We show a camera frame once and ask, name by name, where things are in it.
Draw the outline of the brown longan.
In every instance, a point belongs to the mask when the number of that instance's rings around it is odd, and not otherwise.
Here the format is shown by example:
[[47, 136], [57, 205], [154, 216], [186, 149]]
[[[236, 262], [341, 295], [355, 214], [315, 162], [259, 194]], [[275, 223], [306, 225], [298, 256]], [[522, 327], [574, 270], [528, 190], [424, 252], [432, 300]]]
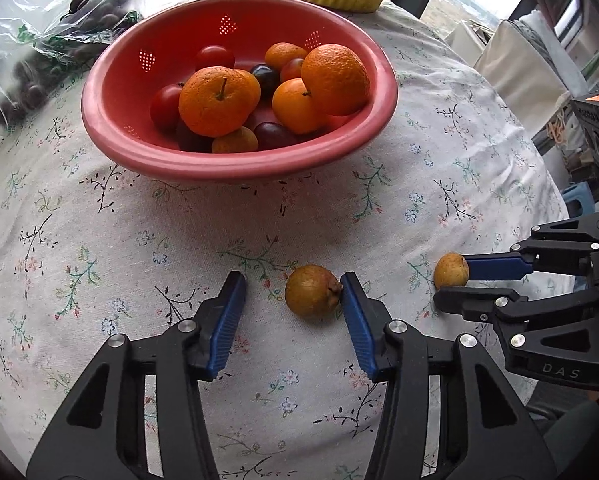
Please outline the brown longan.
[[448, 252], [437, 262], [434, 270], [434, 285], [437, 289], [465, 286], [469, 281], [470, 268], [467, 259], [456, 252]]
[[300, 266], [285, 286], [286, 306], [301, 318], [321, 318], [339, 304], [343, 286], [334, 274], [317, 264]]

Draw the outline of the bumpy top mandarin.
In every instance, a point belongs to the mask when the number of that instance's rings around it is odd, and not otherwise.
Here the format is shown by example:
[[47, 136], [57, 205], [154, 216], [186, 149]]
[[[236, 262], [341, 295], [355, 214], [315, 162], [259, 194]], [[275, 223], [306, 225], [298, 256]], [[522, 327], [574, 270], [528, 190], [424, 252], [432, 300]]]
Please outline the bumpy top mandarin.
[[331, 116], [348, 116], [370, 99], [370, 79], [359, 56], [341, 44], [322, 44], [311, 50], [301, 79], [316, 106]]

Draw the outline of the smooth orange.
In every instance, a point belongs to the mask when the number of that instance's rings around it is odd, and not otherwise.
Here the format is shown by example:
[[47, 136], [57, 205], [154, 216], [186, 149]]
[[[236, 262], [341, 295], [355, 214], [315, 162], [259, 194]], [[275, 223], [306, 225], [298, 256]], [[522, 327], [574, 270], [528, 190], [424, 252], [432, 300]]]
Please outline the smooth orange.
[[314, 133], [327, 125], [328, 116], [318, 107], [301, 78], [282, 82], [272, 96], [276, 119], [298, 136]]

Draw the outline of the lone front orange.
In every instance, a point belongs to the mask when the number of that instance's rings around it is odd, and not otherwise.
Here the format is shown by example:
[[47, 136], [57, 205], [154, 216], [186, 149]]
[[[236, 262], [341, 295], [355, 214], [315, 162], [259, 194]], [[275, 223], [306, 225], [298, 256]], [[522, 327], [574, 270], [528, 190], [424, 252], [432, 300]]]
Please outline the lone front orange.
[[225, 136], [219, 136], [211, 143], [214, 154], [256, 152], [259, 142], [255, 133], [247, 127], [238, 128]]

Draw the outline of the dark cherry tomato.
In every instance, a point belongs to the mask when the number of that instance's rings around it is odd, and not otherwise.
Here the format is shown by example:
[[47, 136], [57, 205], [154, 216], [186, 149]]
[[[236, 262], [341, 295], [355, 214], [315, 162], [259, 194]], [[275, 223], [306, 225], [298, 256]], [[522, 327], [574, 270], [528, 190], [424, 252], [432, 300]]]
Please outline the dark cherry tomato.
[[271, 99], [275, 90], [281, 84], [280, 72], [267, 64], [258, 64], [250, 70], [250, 73], [259, 82], [261, 99]]
[[184, 122], [179, 122], [176, 129], [179, 148], [192, 153], [210, 153], [212, 139], [193, 132]]

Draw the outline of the central red tomato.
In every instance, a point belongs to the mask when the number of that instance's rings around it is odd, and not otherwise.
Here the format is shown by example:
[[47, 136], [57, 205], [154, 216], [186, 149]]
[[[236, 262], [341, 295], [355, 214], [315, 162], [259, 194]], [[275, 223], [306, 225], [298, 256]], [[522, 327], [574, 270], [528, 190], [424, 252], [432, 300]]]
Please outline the central red tomato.
[[159, 130], [170, 131], [177, 127], [181, 91], [180, 84], [168, 84], [158, 90], [150, 101], [150, 119]]

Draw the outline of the mandarin with stem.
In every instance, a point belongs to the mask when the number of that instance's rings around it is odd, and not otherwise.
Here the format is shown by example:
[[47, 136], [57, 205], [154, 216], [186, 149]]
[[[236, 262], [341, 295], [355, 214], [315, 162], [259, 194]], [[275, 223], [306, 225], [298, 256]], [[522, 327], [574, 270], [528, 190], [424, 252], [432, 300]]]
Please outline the mandarin with stem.
[[193, 132], [219, 138], [241, 128], [260, 98], [259, 82], [246, 70], [207, 67], [185, 81], [179, 115]]

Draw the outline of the small red tomato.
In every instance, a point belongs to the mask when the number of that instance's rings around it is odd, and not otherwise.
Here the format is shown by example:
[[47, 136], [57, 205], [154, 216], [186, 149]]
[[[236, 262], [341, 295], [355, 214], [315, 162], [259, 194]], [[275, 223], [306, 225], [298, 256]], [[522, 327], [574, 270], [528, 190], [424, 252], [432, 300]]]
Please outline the small red tomato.
[[225, 47], [209, 46], [198, 51], [195, 57], [195, 69], [203, 70], [203, 68], [212, 66], [221, 66], [233, 68], [235, 65], [235, 56], [232, 51]]

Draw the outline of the floral white tablecloth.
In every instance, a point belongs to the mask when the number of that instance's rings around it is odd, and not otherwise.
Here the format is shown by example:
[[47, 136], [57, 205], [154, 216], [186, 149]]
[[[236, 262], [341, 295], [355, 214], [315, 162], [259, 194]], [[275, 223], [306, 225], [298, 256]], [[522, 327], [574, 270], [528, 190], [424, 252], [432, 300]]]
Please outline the floral white tablecloth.
[[241, 271], [248, 303], [202, 396], [225, 479], [359, 479], [384, 389], [343, 318], [284, 302], [307, 263], [353, 271], [397, 318], [436, 337], [493, 331], [434, 312], [447, 252], [499, 252], [565, 203], [520, 122], [432, 29], [385, 4], [356, 18], [391, 60], [399, 102], [360, 152], [294, 177], [183, 184], [139, 176], [90, 142], [81, 82], [0, 136], [0, 445], [25, 466], [109, 336], [154, 336]]

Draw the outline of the white cloth on rack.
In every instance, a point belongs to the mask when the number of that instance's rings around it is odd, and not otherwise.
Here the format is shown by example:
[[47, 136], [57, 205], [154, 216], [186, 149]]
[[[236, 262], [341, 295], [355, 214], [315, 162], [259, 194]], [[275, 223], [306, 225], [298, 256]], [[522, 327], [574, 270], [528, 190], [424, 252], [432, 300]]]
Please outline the white cloth on rack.
[[501, 21], [488, 41], [462, 21], [445, 41], [490, 83], [531, 136], [572, 98], [588, 93], [586, 79], [538, 10]]

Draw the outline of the red plastic colander bowl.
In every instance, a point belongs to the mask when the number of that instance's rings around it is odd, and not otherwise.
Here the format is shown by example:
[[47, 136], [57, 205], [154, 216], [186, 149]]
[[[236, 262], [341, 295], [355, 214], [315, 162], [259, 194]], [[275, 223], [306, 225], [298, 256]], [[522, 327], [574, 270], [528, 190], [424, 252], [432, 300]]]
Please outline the red plastic colander bowl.
[[397, 100], [383, 50], [339, 14], [301, 0], [197, 0], [108, 47], [81, 115], [132, 171], [229, 181], [334, 162], [378, 136]]

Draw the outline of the clear plastic bag of chestnuts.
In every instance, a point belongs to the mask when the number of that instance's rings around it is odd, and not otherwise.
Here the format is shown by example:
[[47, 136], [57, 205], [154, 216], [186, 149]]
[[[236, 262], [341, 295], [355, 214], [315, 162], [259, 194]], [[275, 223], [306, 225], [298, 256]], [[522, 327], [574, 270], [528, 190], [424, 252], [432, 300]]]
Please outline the clear plastic bag of chestnuts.
[[140, 0], [0, 0], [0, 136], [141, 21]]

